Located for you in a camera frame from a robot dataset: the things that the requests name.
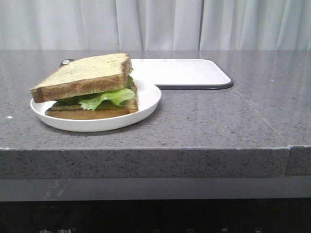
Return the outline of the green lettuce leaf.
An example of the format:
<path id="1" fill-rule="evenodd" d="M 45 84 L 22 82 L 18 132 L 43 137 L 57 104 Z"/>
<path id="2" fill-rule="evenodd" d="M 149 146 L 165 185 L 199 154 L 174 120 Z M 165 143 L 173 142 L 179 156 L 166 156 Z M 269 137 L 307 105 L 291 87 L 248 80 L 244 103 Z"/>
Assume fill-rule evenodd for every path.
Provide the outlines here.
<path id="1" fill-rule="evenodd" d="M 128 76 L 127 87 L 101 93 L 75 96 L 58 100 L 53 106 L 56 110 L 114 110 L 137 108 L 137 88 L 131 76 Z"/>

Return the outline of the toasted bread slice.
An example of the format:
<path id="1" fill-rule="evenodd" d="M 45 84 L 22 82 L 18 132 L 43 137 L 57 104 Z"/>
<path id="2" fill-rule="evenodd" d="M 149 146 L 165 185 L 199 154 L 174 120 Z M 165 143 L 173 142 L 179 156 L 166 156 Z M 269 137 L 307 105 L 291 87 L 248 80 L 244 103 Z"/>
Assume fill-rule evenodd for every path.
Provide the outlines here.
<path id="1" fill-rule="evenodd" d="M 114 110 L 56 110 L 53 107 L 50 107 L 46 110 L 45 114 L 47 116 L 52 116 L 56 118 L 64 118 L 64 119 L 75 119 L 75 120 L 90 120 L 90 119 L 103 119 L 103 118 L 111 118 L 111 117 L 119 117 L 131 113 L 135 113 L 138 111 L 138 100 L 137 100 L 137 108 L 121 108 Z"/>
<path id="2" fill-rule="evenodd" d="M 69 62 L 31 89 L 34 102 L 42 103 L 86 94 L 119 90 L 132 72 L 130 55 L 114 53 Z"/>

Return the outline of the white round plate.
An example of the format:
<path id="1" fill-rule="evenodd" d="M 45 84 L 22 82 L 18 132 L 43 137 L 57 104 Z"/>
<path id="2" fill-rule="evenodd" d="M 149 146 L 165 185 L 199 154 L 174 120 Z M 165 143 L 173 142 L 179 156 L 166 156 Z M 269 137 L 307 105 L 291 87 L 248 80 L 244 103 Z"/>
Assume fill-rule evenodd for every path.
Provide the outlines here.
<path id="1" fill-rule="evenodd" d="M 55 103 L 54 101 L 35 103 L 31 100 L 30 106 L 41 121 L 57 129 L 72 132 L 101 132 L 119 129 L 147 118 L 157 108 L 161 98 L 161 91 L 157 86 L 140 80 L 134 82 L 138 88 L 138 111 L 128 115 L 93 120 L 62 119 L 45 114 L 45 111 Z"/>

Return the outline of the white cutting board grey rim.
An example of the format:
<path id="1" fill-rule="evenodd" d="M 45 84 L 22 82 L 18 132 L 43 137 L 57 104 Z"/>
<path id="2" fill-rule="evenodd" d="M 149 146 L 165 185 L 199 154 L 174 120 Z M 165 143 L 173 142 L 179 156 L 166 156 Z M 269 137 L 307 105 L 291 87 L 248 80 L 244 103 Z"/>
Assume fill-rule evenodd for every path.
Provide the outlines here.
<path id="1" fill-rule="evenodd" d="M 205 59 L 133 59 L 131 76 L 160 89 L 226 89 L 233 86 L 213 61 Z"/>

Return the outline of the black appliance control panel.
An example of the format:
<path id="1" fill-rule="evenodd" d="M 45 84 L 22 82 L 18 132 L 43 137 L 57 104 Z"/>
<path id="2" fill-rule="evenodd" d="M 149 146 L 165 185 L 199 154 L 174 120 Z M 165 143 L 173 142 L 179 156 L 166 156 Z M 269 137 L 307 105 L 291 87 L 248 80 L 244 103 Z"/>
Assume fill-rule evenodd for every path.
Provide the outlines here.
<path id="1" fill-rule="evenodd" d="M 310 199 L 3 202 L 3 233 L 308 233 Z"/>

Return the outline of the white curtain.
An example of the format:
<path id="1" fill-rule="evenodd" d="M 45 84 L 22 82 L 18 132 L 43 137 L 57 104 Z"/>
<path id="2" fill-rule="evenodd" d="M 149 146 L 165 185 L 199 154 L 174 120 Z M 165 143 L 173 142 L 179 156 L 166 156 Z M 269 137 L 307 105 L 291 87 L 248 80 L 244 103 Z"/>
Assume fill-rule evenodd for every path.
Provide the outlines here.
<path id="1" fill-rule="evenodd" d="M 308 0 L 3 0 L 3 50 L 309 50 Z"/>

